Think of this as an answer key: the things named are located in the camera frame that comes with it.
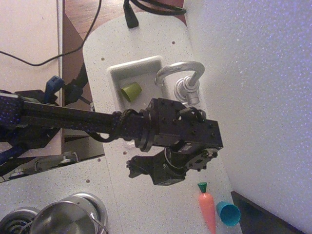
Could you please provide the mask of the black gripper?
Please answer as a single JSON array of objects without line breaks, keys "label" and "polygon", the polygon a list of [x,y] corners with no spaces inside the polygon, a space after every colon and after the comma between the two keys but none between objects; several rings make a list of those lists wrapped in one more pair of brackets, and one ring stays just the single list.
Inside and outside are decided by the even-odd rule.
[{"label": "black gripper", "polygon": [[215,147],[200,146],[193,142],[179,142],[165,147],[156,156],[134,156],[127,161],[129,177],[149,175],[154,185],[169,186],[182,182],[189,170],[207,169],[207,163],[217,157]]}]

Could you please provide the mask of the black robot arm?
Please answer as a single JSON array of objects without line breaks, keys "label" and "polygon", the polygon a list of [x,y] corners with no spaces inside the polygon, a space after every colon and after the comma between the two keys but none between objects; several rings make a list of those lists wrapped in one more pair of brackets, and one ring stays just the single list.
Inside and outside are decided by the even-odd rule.
[{"label": "black robot arm", "polygon": [[185,179],[189,170],[205,170],[223,148],[218,123],[205,112],[181,102],[153,98],[139,112],[104,114],[27,101],[17,94],[1,93],[2,128],[36,126],[85,131],[93,139],[109,143],[133,140],[142,152],[153,146],[154,156],[134,156],[127,162],[131,178],[149,175],[155,185],[169,186]]}]

